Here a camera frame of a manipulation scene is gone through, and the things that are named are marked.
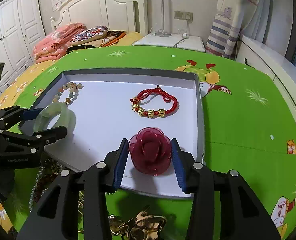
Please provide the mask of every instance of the bead necklace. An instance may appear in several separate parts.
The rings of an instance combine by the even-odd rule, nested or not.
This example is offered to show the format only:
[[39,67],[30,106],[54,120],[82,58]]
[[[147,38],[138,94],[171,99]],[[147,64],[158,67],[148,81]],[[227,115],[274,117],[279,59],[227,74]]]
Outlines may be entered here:
[[60,99],[60,96],[62,93],[69,89],[70,94],[68,95],[69,97],[66,98],[66,101],[63,101],[62,103],[64,104],[71,104],[72,101],[74,101],[74,98],[77,98],[78,91],[79,89],[82,89],[83,85],[81,83],[76,84],[74,82],[68,82],[67,84],[64,84],[61,88],[59,88],[59,91],[57,94],[55,94],[54,99],[52,100],[53,102],[57,102]]
[[33,203],[37,203],[38,200],[45,193],[46,184],[51,183],[57,177],[57,175],[64,170],[65,167],[59,162],[49,158],[41,166],[37,174],[35,184],[32,187],[29,198],[29,211],[32,211]]
[[[165,109],[159,109],[158,111],[155,111],[154,109],[145,111],[145,109],[143,109],[139,105],[139,103],[140,103],[140,100],[146,99],[151,93],[161,95],[163,100],[166,103],[173,101],[174,102],[173,106],[169,110],[166,110],[166,111],[165,111]],[[157,88],[146,89],[146,90],[141,91],[136,97],[131,98],[130,102],[132,102],[132,109],[135,112],[137,112],[140,116],[148,116],[150,118],[154,118],[154,116],[165,117],[166,114],[170,114],[178,106],[177,99],[174,96],[172,96],[172,95],[168,94],[167,92],[165,92],[164,90],[162,90],[160,88],[160,86],[158,86],[158,85],[157,85]]]

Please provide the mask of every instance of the white box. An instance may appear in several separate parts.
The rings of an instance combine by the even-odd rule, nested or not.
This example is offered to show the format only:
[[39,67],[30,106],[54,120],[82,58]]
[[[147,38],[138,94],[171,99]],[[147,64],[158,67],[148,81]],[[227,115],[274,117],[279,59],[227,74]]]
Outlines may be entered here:
[[[182,150],[190,152],[203,162],[204,123],[199,80],[194,73],[156,69],[102,68],[62,72],[42,92],[31,109],[48,106],[58,89],[67,82],[82,83],[84,88],[71,105],[72,113],[68,135],[56,143],[45,146],[46,152],[74,171],[87,170],[103,161],[108,152],[117,150],[123,138],[130,138],[145,127],[161,129],[171,140],[176,138]],[[164,118],[141,117],[132,110],[130,98],[149,88],[161,88],[177,98],[179,107]],[[59,101],[68,97],[66,90]],[[170,109],[162,96],[151,95],[141,106],[148,109]],[[51,128],[58,117],[49,124]],[[26,121],[21,130],[32,134],[32,121]],[[121,188],[138,194],[185,198],[178,186],[171,163],[168,170],[159,176],[142,174],[136,170],[128,156]]]

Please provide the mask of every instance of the light switch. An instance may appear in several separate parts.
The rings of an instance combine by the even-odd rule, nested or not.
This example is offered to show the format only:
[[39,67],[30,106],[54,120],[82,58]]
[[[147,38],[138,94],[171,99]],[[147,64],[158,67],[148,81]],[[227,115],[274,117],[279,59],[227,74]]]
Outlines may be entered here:
[[175,11],[175,19],[179,19],[179,20],[192,21],[192,15],[193,15],[193,13],[191,13],[191,12]]

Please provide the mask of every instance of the green bedsheet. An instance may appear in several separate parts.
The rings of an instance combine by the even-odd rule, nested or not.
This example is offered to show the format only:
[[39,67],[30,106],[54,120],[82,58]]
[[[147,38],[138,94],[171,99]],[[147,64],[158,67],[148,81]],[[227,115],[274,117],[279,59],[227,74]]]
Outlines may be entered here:
[[[215,66],[207,68],[206,64]],[[220,172],[230,169],[239,171],[269,214],[282,197],[289,203],[296,198],[296,155],[287,154],[287,144],[294,145],[296,152],[296,123],[288,106],[266,74],[222,57],[148,46],[79,50],[64,56],[33,80],[19,96],[16,105],[30,107],[36,99],[33,94],[38,89],[46,88],[61,71],[96,67],[178,68],[197,73],[201,81],[206,81],[202,86],[212,88],[202,101],[207,166]],[[27,204],[37,172],[38,169],[15,172],[15,192],[23,209],[21,213],[15,210],[12,197],[5,202],[5,208],[17,230],[29,214]],[[124,190],[107,195],[106,199],[108,211],[125,220],[150,204],[151,213],[164,215],[168,219],[162,232],[165,239],[185,238],[191,200],[151,198]],[[216,205],[219,205],[218,194]],[[283,224],[278,228],[284,238],[296,226],[296,201],[295,206],[291,207],[287,206]],[[218,239],[218,209],[215,217],[214,239]]]

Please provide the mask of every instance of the red string bracelet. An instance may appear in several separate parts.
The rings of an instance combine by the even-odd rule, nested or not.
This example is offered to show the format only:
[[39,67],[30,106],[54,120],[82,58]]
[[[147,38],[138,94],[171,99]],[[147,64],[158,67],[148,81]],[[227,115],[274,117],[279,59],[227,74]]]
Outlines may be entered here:
[[[163,100],[166,102],[166,103],[169,103],[170,101],[173,101],[174,104],[173,106],[169,109],[169,110],[166,110],[165,109],[159,109],[158,111],[155,111],[155,110],[148,110],[148,111],[145,111],[145,109],[143,109],[140,105],[139,105],[139,102],[141,100],[144,100],[146,99],[150,94],[157,94],[157,95],[161,95]],[[130,99],[130,102],[132,102],[132,109],[137,112],[140,116],[148,116],[150,118],[153,118],[154,116],[160,116],[160,117],[164,117],[166,114],[170,114],[171,112],[173,112],[177,106],[178,106],[178,101],[177,99],[168,94],[167,92],[165,92],[164,90],[162,90],[160,88],[160,86],[157,85],[157,88],[154,88],[154,89],[146,89],[146,90],[143,90],[141,91],[138,96],[134,97],[134,98],[131,98]]]

